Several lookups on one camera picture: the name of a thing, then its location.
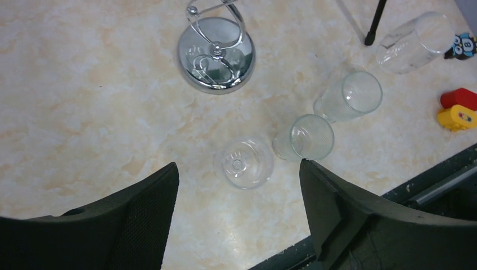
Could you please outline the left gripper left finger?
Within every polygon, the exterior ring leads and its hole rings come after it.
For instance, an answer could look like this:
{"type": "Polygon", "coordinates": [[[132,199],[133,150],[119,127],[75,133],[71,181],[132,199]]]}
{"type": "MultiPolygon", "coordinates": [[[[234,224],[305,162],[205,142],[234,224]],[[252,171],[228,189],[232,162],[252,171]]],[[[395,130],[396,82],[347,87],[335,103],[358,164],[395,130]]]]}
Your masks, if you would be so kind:
{"type": "Polygon", "coordinates": [[[169,163],[58,217],[2,217],[1,268],[160,269],[178,186],[178,167],[169,163]]]}

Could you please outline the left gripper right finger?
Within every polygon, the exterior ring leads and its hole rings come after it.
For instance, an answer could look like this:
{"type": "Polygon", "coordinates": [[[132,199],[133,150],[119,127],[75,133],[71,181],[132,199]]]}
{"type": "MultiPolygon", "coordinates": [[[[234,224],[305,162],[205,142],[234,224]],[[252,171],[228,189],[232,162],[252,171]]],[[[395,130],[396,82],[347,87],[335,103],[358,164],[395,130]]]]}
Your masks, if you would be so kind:
{"type": "Polygon", "coordinates": [[[412,209],[302,160],[301,193],[324,269],[475,269],[476,222],[412,209]]]}

